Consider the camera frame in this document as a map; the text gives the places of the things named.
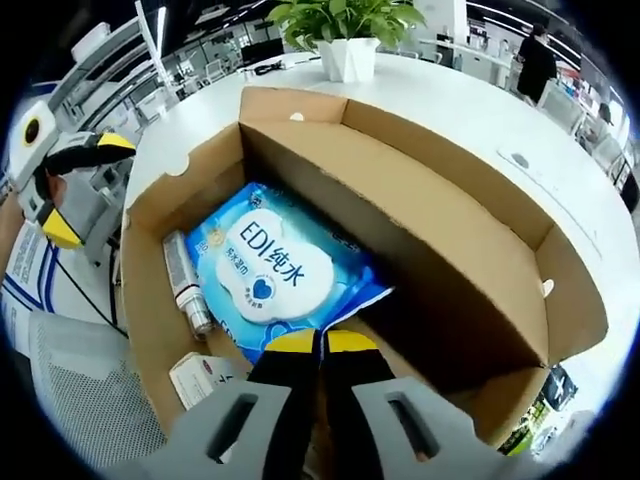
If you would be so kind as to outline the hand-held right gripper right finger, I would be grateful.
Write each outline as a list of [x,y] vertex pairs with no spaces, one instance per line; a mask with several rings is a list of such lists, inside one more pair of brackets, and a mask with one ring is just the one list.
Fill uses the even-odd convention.
[[537,479],[528,457],[483,443],[471,418],[414,377],[396,377],[368,337],[330,330],[322,373],[337,479]]

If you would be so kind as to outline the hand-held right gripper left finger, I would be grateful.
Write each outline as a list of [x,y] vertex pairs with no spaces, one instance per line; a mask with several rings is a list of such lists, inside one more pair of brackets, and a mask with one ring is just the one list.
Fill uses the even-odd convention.
[[272,341],[247,379],[186,411],[156,452],[113,466],[115,479],[300,479],[314,423],[320,334]]

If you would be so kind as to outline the person's left hand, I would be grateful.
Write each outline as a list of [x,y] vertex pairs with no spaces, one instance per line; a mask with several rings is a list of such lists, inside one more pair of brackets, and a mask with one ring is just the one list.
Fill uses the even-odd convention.
[[64,202],[64,196],[67,189],[66,181],[61,176],[51,176],[47,177],[48,188],[51,195],[51,198],[56,207],[59,207]]

